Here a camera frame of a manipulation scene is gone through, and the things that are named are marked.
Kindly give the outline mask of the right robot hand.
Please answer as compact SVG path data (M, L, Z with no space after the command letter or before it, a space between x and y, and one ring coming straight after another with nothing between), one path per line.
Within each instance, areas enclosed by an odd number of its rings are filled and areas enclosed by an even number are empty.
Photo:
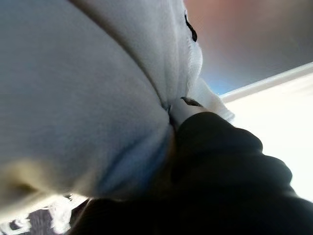
M313 205L262 142L195 100L172 104L176 152L159 197L91 200L72 235L310 235Z

